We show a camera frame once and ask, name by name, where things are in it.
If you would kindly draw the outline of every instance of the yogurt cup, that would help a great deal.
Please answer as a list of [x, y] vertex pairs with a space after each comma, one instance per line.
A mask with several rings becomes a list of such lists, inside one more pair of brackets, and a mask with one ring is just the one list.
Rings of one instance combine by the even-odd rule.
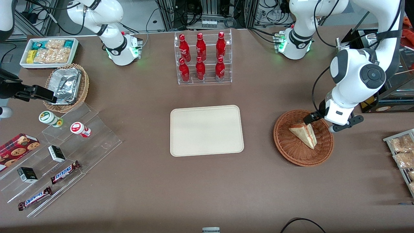
[[51, 111], [44, 111], [40, 113], [39, 121], [51, 125], [55, 128], [61, 127], [63, 124], [63, 119], [58, 116], [55, 116]]
[[87, 138], [91, 135], [91, 129], [87, 128], [84, 124], [80, 122], [73, 123], [70, 127], [70, 131], [74, 134], [79, 134], [84, 138]]

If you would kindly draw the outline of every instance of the small black box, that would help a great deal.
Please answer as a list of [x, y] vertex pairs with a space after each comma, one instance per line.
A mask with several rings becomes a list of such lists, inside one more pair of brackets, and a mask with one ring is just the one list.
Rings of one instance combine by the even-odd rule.
[[37, 181], [37, 176], [33, 171], [33, 168], [30, 167], [20, 167], [17, 169], [21, 180], [26, 183], [34, 183]]
[[63, 155], [62, 150], [59, 147], [51, 145], [48, 147], [48, 149], [49, 149], [49, 153], [52, 156], [53, 160], [59, 163], [65, 161], [66, 158]]

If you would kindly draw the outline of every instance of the red bottle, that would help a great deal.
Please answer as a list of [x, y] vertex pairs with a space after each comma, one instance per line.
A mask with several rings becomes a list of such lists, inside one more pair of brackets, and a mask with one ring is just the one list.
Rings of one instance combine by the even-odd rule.
[[223, 63], [223, 57], [219, 57], [217, 59], [217, 64], [216, 64], [216, 80], [217, 82], [221, 82], [224, 80], [224, 69], [226, 67], [224, 66]]
[[181, 57], [183, 57], [186, 62], [190, 62], [191, 61], [190, 47], [188, 46], [187, 41], [185, 41], [185, 36], [183, 34], [180, 34], [179, 38], [180, 38]]
[[220, 56], [224, 57], [226, 54], [226, 41], [224, 40], [224, 32], [219, 32], [219, 39], [216, 44], [216, 57], [219, 59]]
[[201, 59], [205, 61], [207, 59], [206, 42], [203, 39], [203, 33], [197, 33], [197, 56], [201, 56]]
[[190, 81], [190, 70], [188, 69], [187, 64], [185, 63], [184, 58], [180, 58], [180, 66], [178, 69], [180, 70], [181, 79], [183, 82], [187, 83]]
[[203, 59], [201, 56], [197, 57], [197, 64], [195, 65], [195, 69], [197, 70], [197, 78], [200, 81], [203, 81], [206, 74], [206, 66], [204, 65]]

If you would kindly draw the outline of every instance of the round wicker basket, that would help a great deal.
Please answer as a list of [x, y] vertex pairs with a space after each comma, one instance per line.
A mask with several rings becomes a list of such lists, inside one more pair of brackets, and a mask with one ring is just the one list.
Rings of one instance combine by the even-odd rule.
[[313, 150], [289, 130], [293, 124], [303, 123], [303, 118], [309, 113], [311, 112], [302, 109], [285, 112], [276, 121], [273, 129], [273, 139], [279, 152], [287, 160], [304, 167], [325, 162], [334, 148], [334, 137], [323, 120], [311, 123], [318, 142]]
[[[46, 101], [43, 101], [43, 103], [45, 104], [48, 110], [51, 110], [53, 112], [66, 113], [70, 111], [71, 109], [75, 108], [76, 106], [80, 106], [80, 104], [85, 101], [86, 96], [88, 95], [88, 88], [89, 88], [88, 74], [85, 72], [85, 70], [80, 65], [77, 65], [77, 64], [70, 64], [67, 66], [62, 66], [62, 67], [59, 67], [58, 69], [62, 70], [62, 69], [69, 69], [69, 68], [77, 68], [82, 72], [82, 77], [80, 80], [79, 90], [77, 94], [77, 100], [72, 105], [52, 105]], [[52, 74], [49, 75], [49, 78], [46, 81], [46, 85], [45, 85], [46, 88], [49, 86], [51, 77], [52, 77]]]

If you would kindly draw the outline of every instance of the snickers bar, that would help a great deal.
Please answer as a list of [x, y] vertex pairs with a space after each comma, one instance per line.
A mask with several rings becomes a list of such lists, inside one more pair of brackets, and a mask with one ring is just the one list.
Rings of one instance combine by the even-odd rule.
[[19, 203], [19, 211], [22, 211], [24, 209], [26, 209], [28, 206], [30, 206], [31, 204], [35, 203], [36, 201], [39, 201], [40, 199], [48, 196], [48, 195], [52, 195], [52, 189], [48, 186], [45, 190], [41, 191], [40, 193], [34, 195], [33, 197], [31, 197], [30, 199], [27, 199], [26, 201], [20, 202]]
[[52, 177], [52, 184], [56, 184], [59, 180], [65, 178], [67, 175], [75, 171], [78, 167], [80, 167], [79, 162], [76, 160], [72, 163], [69, 167], [65, 168], [63, 171], [59, 172], [56, 176]]

